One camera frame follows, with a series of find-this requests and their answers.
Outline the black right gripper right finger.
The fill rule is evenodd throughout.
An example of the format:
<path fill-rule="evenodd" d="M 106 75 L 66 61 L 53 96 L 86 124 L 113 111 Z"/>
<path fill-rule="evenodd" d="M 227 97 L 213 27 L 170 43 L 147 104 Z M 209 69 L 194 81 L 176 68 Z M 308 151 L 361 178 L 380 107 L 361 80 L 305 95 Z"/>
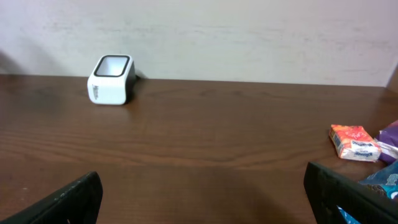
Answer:
<path fill-rule="evenodd" d="M 359 182 L 352 181 L 320 164 L 307 164 L 304 188 L 317 223 L 345 223 L 338 206 L 347 206 L 356 199 L 380 202 L 380 209 L 397 221 L 397 203 L 385 200 L 376 194 L 367 194 Z"/>

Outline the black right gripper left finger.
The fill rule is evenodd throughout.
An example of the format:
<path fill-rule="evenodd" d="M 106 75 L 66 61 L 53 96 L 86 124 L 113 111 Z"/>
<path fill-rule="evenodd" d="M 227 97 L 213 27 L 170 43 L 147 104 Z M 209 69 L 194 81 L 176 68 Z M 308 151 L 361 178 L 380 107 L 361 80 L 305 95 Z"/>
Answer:
<path fill-rule="evenodd" d="M 3 224 L 95 224 L 103 197 L 97 172 L 89 172 L 28 208 L 2 220 Z"/>

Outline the orange tissue packet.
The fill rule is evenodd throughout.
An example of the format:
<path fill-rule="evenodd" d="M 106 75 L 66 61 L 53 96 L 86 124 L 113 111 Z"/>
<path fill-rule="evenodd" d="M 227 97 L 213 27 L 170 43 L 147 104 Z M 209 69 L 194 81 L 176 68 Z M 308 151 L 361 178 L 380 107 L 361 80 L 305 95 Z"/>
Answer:
<path fill-rule="evenodd" d="M 329 137 L 340 159 L 376 162 L 381 155 L 380 146 L 362 126 L 332 124 Z"/>

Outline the blue biscuit packet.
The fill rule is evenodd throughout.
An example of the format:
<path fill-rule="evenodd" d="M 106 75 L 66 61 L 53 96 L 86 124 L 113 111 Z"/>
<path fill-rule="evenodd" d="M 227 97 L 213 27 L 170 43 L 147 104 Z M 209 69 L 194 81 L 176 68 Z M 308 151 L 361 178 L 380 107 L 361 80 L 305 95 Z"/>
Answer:
<path fill-rule="evenodd" d="M 382 198 L 382 205 L 385 200 L 397 203 L 397 161 L 359 181 L 359 184 L 367 189 L 367 194 Z M 347 206 L 338 206 L 338 210 L 345 223 L 397 223 L 391 221 L 389 214 L 383 213 L 378 201 L 374 203 L 360 198 Z"/>

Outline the purple Carefree pad pack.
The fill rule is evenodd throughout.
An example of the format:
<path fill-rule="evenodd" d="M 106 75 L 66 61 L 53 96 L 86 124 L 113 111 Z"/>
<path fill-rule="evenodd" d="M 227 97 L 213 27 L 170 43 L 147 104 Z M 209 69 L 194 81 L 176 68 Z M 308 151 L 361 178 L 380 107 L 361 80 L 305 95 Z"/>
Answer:
<path fill-rule="evenodd" d="M 392 164 L 397 160 L 397 121 L 379 131 L 374 138 L 381 148 L 379 159 L 386 164 Z"/>

